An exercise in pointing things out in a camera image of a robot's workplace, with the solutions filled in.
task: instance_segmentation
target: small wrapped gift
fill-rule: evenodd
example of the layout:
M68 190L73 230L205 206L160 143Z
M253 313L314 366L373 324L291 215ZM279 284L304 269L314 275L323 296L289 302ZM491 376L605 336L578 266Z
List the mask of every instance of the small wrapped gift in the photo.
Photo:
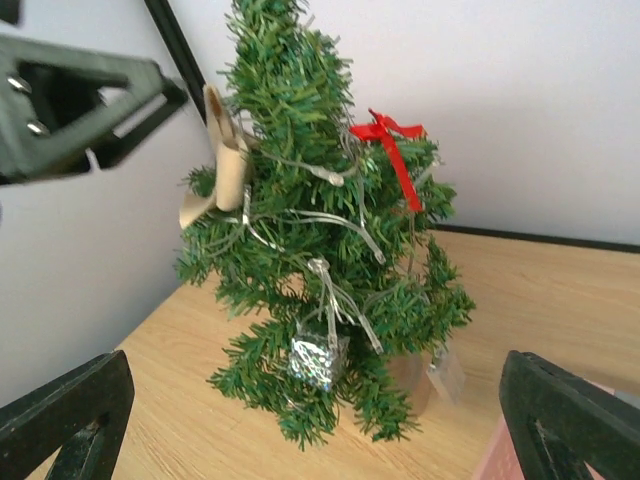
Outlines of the small wrapped gift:
M291 341L289 373L329 391L342 374L348 346L348 337L339 337L337 350L332 350L326 336L298 334Z

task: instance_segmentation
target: red bow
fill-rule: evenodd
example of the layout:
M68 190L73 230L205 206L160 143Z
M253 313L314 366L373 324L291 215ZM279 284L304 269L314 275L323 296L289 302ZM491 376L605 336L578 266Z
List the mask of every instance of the red bow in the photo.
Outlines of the red bow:
M412 212L421 212L423 210L422 202L420 201L420 197L418 197L416 189L411 182L411 177L409 176L407 166L402 159L402 154L400 153L393 136L389 133L389 130L393 130L394 132L408 138L419 138L425 136L427 132L422 125L401 127L391 117L376 113L371 109L369 109L369 113L373 115L375 123L354 125L349 129L349 131L364 142L380 140L382 146L387 151L387 154L391 159L391 165L393 165L393 168L396 171L404 196L409 203L409 209Z

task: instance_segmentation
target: small artificial christmas tree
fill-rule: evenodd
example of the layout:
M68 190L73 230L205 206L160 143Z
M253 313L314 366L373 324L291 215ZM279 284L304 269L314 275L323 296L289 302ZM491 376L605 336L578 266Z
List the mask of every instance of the small artificial christmas tree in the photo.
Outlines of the small artificial christmas tree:
M219 171L189 175L192 199L208 199L208 211L184 225L178 272L201 284L215 271L233 314L266 307L270 318L231 340L229 366L210 382L273 412L301 448L324 441L344 402L373 440L399 439L417 425L388 359L433 352L474 308L428 234L453 213L455 195L430 173L437 145L422 127L375 112L371 124L352 124L348 62L334 40L300 24L300 0L232 4L231 113L211 87L207 100L224 151ZM252 135L230 123L243 113ZM236 180L220 178L221 161L236 162ZM242 200L222 208L212 189L234 182Z

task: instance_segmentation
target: wooden table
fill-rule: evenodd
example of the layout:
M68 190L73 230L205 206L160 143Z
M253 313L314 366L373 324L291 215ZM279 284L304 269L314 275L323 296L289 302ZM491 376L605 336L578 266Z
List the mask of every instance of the wooden table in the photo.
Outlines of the wooden table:
M326 447L300 453L271 415L223 398L205 379L221 348L255 321L227 320L211 293L184 286L122 344L136 399L116 479L465 479L500 415L511 349L640 394L640 256L438 233L478 309L455 343L461 404L432 395L410 442L372 444L344 420Z

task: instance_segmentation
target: dark green clamp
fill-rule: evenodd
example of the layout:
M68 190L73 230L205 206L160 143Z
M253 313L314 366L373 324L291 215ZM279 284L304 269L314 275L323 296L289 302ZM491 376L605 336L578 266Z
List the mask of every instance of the dark green clamp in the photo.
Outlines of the dark green clamp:
M123 94L109 103L104 88ZM115 133L160 96L151 114ZM0 35L0 184L82 173L87 150L114 167L186 100L152 60Z

